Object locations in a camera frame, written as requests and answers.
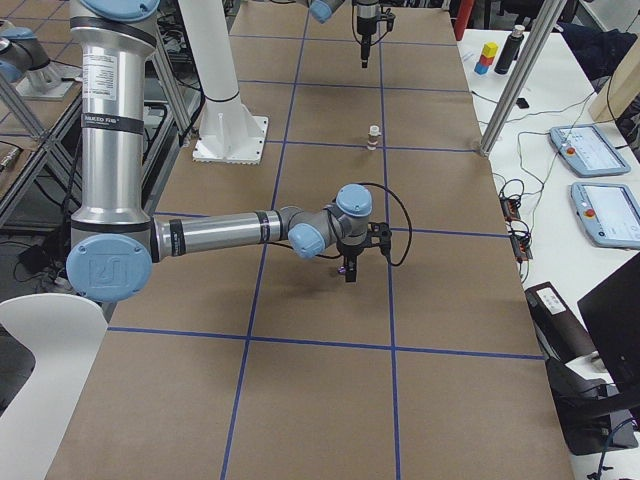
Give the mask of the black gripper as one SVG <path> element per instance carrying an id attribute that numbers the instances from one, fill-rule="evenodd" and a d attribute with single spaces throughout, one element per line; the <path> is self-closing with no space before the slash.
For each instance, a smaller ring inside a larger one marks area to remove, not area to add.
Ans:
<path id="1" fill-rule="evenodd" d="M 360 59 L 361 67 L 367 68 L 370 58 L 372 37 L 377 31 L 378 4 L 377 3 L 357 3 L 356 4 L 356 32 L 360 39 Z"/>
<path id="2" fill-rule="evenodd" d="M 357 245 L 345 244 L 342 241 L 336 243 L 338 252 L 344 261 L 344 277 L 347 283 L 357 281 L 357 257 L 369 247 L 369 242 L 365 240 Z"/>

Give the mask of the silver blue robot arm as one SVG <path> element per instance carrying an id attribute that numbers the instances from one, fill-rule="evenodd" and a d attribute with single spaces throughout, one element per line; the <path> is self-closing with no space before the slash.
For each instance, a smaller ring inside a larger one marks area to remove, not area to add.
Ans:
<path id="1" fill-rule="evenodd" d="M 161 221 L 142 206 L 145 64 L 156 51 L 155 1 L 75 1 L 73 38 L 83 49 L 82 203 L 71 219 L 66 272 L 75 291 L 98 302 L 137 294 L 152 266 L 172 256 L 288 241 L 303 258 L 336 246 L 348 280 L 371 244 L 372 197 L 342 187 L 318 212 L 295 206 Z"/>
<path id="2" fill-rule="evenodd" d="M 344 1 L 313 0 L 298 1 L 298 4 L 304 5 L 317 22 L 324 24 Z M 352 1 L 351 13 L 352 36 L 360 47 L 361 67 L 367 69 L 372 47 L 393 30 L 396 16 L 390 8 L 384 9 L 381 2 L 376 0 Z"/>

